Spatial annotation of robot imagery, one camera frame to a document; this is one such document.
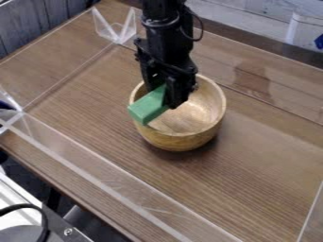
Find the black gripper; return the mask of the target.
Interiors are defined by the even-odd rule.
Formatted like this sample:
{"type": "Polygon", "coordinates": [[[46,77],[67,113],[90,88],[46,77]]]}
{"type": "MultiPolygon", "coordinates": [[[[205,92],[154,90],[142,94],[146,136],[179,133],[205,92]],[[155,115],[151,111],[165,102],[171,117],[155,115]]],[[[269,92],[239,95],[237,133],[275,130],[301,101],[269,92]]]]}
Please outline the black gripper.
{"type": "Polygon", "coordinates": [[[137,38],[137,60],[142,76],[151,92],[166,78],[165,104],[177,109],[190,97],[197,85],[197,65],[191,59],[194,50],[194,19],[143,18],[147,37],[137,38]]]}

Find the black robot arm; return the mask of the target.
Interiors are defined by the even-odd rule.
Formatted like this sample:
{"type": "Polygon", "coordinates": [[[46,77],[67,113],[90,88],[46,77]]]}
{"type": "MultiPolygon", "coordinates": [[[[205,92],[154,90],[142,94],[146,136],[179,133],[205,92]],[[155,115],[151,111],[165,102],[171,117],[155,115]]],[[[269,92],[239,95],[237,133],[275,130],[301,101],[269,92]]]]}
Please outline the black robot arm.
{"type": "Polygon", "coordinates": [[[138,37],[135,58],[151,92],[166,85],[163,104],[177,109],[197,85],[194,50],[194,13],[186,0],[143,0],[142,25],[146,38],[138,37]]]}

